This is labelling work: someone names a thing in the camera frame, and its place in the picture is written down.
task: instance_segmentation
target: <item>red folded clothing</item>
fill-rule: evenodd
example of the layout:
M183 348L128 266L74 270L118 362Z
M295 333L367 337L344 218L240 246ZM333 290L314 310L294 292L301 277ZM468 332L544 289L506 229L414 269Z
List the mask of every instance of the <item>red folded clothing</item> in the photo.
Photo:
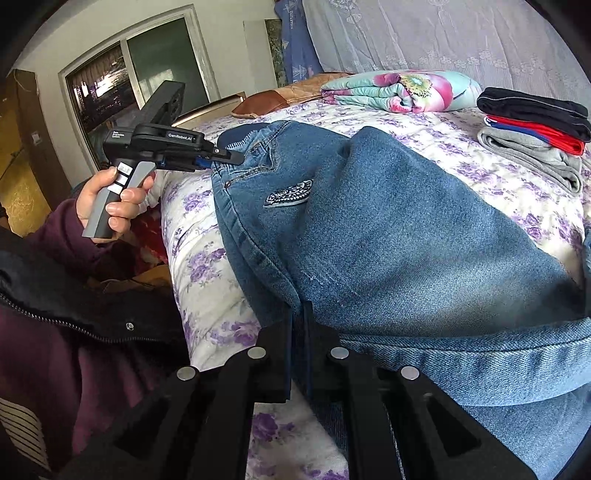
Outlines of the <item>red folded clothing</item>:
M535 122L525 122L523 120L513 120L504 116L488 115L488 118L499 122L500 124L513 125L514 127L529 128L538 132L548 139L548 143L553 147L559 148L571 155L580 156L585 150L585 144L578 138L571 137L559 130L547 127Z

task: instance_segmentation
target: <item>window frame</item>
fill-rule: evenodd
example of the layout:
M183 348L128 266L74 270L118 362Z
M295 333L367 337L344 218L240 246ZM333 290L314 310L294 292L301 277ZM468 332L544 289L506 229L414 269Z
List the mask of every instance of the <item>window frame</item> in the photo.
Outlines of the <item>window frame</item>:
M207 50L205 48L205 43L203 41L203 36L201 34L201 29L199 27L199 21L197 19L197 13L195 12L194 5L188 5L185 7L169 10L162 14L155 15L154 17L150 17L144 21L136 23L131 27L126 28L125 30L122 30L121 32L107 38L105 41L99 43L94 48L91 48L76 60L71 62L62 71L60 71L60 89L70 123L72 124L72 130L74 131L78 145L80 146L80 149L82 150L82 153L85 157L85 161L92 172L98 171L98 165L96 164L95 156L92 153L91 146L88 143L87 135L78 119L75 108L76 99L74 98L74 93L71 92L71 88L69 87L66 80L67 76L74 73L77 69L103 53L105 50L108 50L119 43L121 46L121 52L123 53L125 67L127 68L129 75L129 81L131 82L131 86L134 91L135 101L137 102L138 106L142 108L145 105L145 100L141 93L141 89L139 88L134 65L129 54L127 40L151 30L152 28L159 27L160 25L173 20L178 20L179 18L184 18L185 20L187 31L189 32L189 39L191 41L191 46L195 55L195 60L197 61L197 66L199 68L201 78L203 79L203 86L205 87L209 102L219 100L220 93L217 88L217 83L215 81L211 63L207 56Z

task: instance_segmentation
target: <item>glass pane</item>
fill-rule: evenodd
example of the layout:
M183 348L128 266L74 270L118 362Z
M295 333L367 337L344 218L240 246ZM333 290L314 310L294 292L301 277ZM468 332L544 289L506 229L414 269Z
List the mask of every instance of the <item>glass pane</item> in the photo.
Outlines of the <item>glass pane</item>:
M108 166L103 141L139 112L119 43L66 77L70 99L87 145L99 168Z
M184 18L136 35L127 45L145 101L163 81L174 80L185 83L183 113L209 103Z

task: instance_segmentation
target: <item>pillow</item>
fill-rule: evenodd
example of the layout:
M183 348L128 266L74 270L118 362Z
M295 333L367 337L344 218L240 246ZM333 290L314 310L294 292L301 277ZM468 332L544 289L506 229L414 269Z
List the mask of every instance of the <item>pillow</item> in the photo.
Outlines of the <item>pillow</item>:
M286 87L255 93L234 110L232 116L236 118L257 118L282 108L309 102L322 97L320 87L325 83L349 76L349 73L319 73L307 80L292 83Z

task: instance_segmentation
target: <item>jacket zipper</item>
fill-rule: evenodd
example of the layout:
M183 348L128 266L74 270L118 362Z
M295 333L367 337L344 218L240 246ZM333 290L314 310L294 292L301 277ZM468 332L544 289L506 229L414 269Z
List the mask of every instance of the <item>jacket zipper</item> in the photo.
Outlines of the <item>jacket zipper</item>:
M44 317L43 315L38 315L36 313L31 313L28 310L25 310L21 307L19 307L16 303L14 303L12 300L10 300L6 295L4 295L3 293L0 293L0 300L5 303L7 306L9 306L10 308L12 308L13 310L16 310L18 313L27 316L29 318L38 320L40 322L46 322L46 323L51 323L52 325L57 325L60 327L67 327L71 330L75 330L76 332L79 333L83 333L84 335L93 338L94 340L98 340L99 342L103 342L103 343L125 343L125 342L133 342L133 341L143 341L143 342L159 342L160 340L156 339L156 338L148 338L148 337L128 337L128 338L120 338L120 339L111 339L111 338L107 338L107 337L101 337L99 335L95 335L94 333L90 333L86 330L84 330L81 327L78 327L78 325L74 325L73 323L70 322L65 322L64 320L56 320L56 319L51 319L49 317Z

